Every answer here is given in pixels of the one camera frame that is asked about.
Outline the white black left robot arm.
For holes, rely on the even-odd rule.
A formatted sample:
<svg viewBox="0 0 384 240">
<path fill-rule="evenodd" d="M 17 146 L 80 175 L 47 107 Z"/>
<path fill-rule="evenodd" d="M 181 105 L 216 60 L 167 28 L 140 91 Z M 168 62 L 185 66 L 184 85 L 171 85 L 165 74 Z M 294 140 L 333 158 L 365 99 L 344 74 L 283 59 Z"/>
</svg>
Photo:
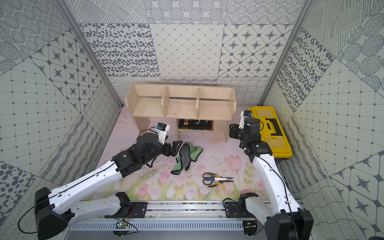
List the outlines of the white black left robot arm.
<svg viewBox="0 0 384 240">
<path fill-rule="evenodd" d="M 176 156 L 182 141 L 166 143 L 166 133 L 146 133 L 125 151 L 113 156 L 110 161 L 91 173 L 50 190 L 46 187 L 36 191 L 34 214 L 39 240 L 48 240 L 75 223 L 96 217 L 125 218 L 134 208 L 125 192 L 113 196 L 84 201 L 84 198 L 111 183 L 148 165 L 160 155 Z"/>
</svg>

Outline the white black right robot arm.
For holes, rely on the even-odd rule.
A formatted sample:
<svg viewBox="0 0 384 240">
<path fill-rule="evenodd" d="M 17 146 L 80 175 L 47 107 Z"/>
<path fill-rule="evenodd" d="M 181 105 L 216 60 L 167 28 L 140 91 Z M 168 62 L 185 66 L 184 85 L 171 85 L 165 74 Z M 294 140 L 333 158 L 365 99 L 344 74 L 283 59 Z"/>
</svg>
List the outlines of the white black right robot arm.
<svg viewBox="0 0 384 240">
<path fill-rule="evenodd" d="M 267 205 L 254 193 L 242 194 L 240 210 L 263 225 L 269 240 L 308 240 L 314 219 L 292 196 L 260 131 L 260 120 L 251 116 L 242 115 L 240 124 L 230 125 L 230 137 L 240 141 L 240 148 L 258 171 L 270 198 Z"/>
</svg>

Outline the green grey microfibre cloth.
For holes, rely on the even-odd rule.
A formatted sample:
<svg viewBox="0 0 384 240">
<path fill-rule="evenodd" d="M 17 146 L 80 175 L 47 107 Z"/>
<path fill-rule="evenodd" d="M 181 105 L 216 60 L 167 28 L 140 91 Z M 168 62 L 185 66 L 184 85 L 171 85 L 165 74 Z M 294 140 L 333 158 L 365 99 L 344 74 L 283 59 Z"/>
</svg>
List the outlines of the green grey microfibre cloth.
<svg viewBox="0 0 384 240">
<path fill-rule="evenodd" d="M 182 171 L 188 171 L 191 163 L 195 163 L 202 152 L 202 147 L 194 146 L 192 143 L 183 144 L 176 157 L 177 164 L 171 170 L 171 174 L 179 175 Z"/>
</svg>

